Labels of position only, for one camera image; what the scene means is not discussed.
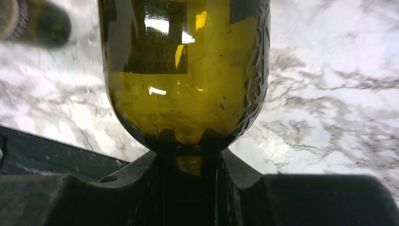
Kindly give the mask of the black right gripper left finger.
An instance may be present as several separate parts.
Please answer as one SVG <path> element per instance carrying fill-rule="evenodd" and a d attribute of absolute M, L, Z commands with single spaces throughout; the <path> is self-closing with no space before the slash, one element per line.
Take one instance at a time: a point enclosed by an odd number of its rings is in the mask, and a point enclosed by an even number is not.
<path fill-rule="evenodd" d="M 155 153 L 147 152 L 99 182 L 68 174 L 3 175 L 3 226 L 161 226 Z"/>

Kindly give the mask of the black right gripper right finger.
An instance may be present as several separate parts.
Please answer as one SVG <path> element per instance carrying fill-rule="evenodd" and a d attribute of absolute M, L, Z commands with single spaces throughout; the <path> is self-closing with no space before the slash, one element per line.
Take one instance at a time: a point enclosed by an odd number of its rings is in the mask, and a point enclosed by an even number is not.
<path fill-rule="evenodd" d="M 375 177 L 262 174 L 230 150 L 218 160 L 218 226 L 396 226 L 399 210 Z"/>

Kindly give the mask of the green wine bottle silver neck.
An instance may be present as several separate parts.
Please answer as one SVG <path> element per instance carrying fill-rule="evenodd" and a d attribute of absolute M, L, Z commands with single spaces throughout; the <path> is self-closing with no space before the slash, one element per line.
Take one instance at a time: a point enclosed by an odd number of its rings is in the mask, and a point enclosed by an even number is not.
<path fill-rule="evenodd" d="M 0 40 L 59 48 L 71 35 L 64 9 L 48 0 L 1 0 Z"/>

